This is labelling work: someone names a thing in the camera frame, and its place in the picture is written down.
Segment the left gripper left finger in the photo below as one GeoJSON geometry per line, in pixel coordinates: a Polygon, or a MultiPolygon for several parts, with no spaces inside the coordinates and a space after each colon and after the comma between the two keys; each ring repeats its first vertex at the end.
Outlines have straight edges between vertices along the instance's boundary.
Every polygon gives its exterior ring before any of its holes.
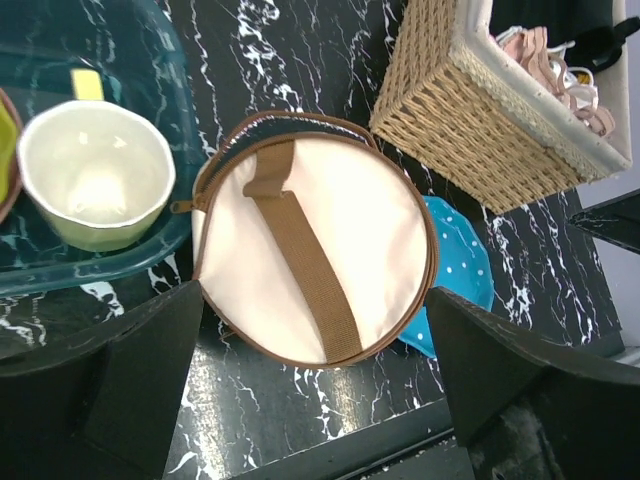
{"type": "Polygon", "coordinates": [[[2,478],[161,478],[202,310],[190,281],[2,359],[2,478]]]}

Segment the cream round laundry bag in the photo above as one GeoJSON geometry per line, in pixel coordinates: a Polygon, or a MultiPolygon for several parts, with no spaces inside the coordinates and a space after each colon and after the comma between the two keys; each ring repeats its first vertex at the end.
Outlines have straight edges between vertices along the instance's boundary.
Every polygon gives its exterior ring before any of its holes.
{"type": "Polygon", "coordinates": [[[295,366],[344,367],[384,349],[438,272],[421,194],[365,128],[337,117],[249,116],[171,210],[192,217],[206,302],[295,366]]]}

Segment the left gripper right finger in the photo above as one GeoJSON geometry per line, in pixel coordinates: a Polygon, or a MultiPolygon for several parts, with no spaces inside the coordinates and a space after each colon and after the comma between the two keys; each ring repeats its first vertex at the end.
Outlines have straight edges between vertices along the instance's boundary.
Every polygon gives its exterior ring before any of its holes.
{"type": "Polygon", "coordinates": [[[636,479],[639,369],[426,296],[454,433],[478,479],[636,479]]]}

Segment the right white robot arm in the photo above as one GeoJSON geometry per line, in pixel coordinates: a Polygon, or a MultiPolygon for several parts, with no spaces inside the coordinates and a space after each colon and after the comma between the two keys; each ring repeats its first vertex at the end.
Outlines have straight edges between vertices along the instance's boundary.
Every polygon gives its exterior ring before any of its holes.
{"type": "Polygon", "coordinates": [[[635,254],[640,252],[640,193],[635,190],[574,214],[569,224],[635,254]]]}

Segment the pink beige bra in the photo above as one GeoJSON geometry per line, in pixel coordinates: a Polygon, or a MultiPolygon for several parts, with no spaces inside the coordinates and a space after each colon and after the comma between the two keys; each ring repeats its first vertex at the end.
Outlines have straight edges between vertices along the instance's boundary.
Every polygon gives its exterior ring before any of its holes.
{"type": "Polygon", "coordinates": [[[593,73],[585,67],[570,67],[564,59],[565,53],[575,46],[574,41],[549,47],[548,29],[544,26],[512,26],[494,37],[494,41],[592,132],[600,137],[613,132],[615,120],[599,102],[593,73]],[[573,71],[591,73],[594,83],[580,84],[573,71]]]}

